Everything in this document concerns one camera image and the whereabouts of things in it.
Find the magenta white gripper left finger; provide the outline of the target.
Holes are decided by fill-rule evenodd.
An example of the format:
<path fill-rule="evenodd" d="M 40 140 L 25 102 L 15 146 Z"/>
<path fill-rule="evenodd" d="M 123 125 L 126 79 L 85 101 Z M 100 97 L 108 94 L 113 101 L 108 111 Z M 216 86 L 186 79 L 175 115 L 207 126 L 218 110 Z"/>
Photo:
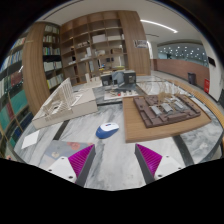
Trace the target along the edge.
<path fill-rule="evenodd" d="M 69 157 L 60 157 L 47 171 L 84 187 L 95 155 L 95 145 L 92 144 Z"/>

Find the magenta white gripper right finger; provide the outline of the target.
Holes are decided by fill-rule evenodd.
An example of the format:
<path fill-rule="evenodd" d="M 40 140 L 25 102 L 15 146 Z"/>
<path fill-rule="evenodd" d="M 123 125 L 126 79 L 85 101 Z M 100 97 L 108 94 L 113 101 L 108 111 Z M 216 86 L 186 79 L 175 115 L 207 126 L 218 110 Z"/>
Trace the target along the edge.
<path fill-rule="evenodd" d="M 135 155 L 146 184 L 182 169 L 181 165 L 171 156 L 162 156 L 140 144 L 135 145 Z"/>

